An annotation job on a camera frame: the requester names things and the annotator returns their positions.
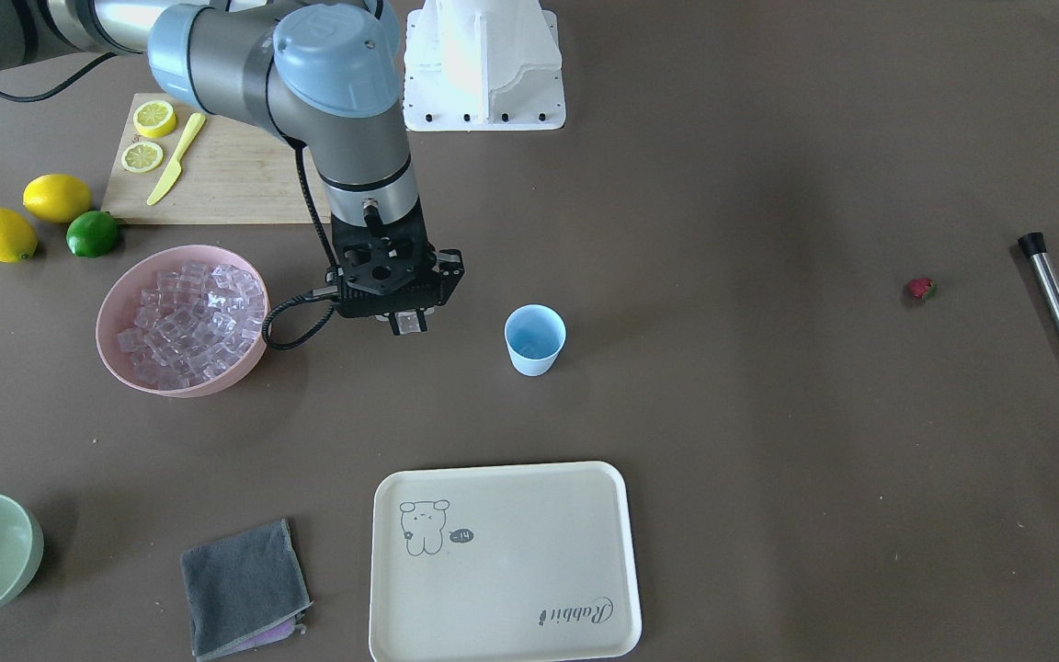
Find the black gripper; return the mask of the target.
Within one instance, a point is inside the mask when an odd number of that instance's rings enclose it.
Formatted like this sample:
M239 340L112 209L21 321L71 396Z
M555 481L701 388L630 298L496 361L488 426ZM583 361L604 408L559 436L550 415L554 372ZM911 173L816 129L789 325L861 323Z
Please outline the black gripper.
M403 314L419 311L420 332L465 276L459 250L438 251L427 237L423 202L393 223L353 225L331 217L333 258L325 297L346 318L387 317L403 335Z

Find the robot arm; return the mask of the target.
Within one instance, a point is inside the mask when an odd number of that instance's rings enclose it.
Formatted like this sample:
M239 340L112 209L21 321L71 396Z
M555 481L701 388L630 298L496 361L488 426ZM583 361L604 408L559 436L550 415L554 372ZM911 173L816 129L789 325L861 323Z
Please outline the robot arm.
M398 17L385 1L0 1L0 71L88 51L141 54L172 99L259 127L313 160L323 288L289 306L419 334L465 272L427 238L401 117Z

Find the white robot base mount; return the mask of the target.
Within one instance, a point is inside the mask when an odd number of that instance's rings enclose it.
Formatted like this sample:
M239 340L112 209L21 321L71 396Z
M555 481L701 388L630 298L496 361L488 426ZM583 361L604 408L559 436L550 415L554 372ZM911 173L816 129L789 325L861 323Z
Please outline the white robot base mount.
M403 25L409 131L566 125L558 18L538 1L426 1Z

